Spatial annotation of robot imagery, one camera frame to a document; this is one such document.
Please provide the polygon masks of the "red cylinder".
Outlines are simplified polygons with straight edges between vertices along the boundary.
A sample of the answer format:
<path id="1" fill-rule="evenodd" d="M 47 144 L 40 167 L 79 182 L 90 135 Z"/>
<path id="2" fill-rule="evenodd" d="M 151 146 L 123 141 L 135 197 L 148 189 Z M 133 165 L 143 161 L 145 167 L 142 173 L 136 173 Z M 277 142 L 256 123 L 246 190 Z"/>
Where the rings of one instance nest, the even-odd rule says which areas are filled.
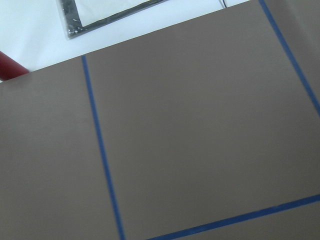
<path id="1" fill-rule="evenodd" d="M 28 73 L 28 69 L 4 54 L 2 51 L 0 52 L 0 79 L 2 81 L 7 81 Z"/>

